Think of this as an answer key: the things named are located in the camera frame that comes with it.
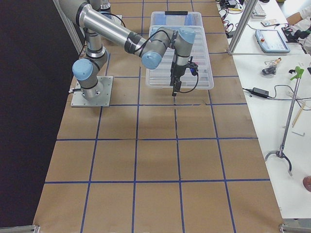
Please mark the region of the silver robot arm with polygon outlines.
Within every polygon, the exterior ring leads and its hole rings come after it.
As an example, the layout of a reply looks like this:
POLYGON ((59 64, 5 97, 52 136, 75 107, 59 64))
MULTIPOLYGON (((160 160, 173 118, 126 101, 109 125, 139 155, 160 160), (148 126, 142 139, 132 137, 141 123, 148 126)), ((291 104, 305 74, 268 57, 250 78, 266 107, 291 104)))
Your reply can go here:
POLYGON ((173 30, 160 27, 148 39, 144 39, 136 32, 118 25, 96 11, 86 0, 61 0, 59 4, 66 17, 77 26, 92 30, 122 46, 127 53, 137 55, 147 69, 156 69, 166 50, 173 49, 170 76, 173 96, 181 91, 181 77, 186 69, 189 69, 193 76, 199 76, 198 65, 193 62, 190 55, 196 35, 192 28, 181 27, 173 30))

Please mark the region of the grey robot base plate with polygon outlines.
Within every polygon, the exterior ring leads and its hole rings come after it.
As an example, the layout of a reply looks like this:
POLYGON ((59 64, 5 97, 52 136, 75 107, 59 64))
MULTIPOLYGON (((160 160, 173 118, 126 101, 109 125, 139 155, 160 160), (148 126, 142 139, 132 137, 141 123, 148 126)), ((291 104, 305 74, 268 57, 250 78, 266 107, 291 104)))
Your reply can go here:
POLYGON ((92 89, 83 89, 76 82, 73 92, 71 107, 109 107, 111 91, 113 86, 113 76, 98 76, 98 83, 92 89))

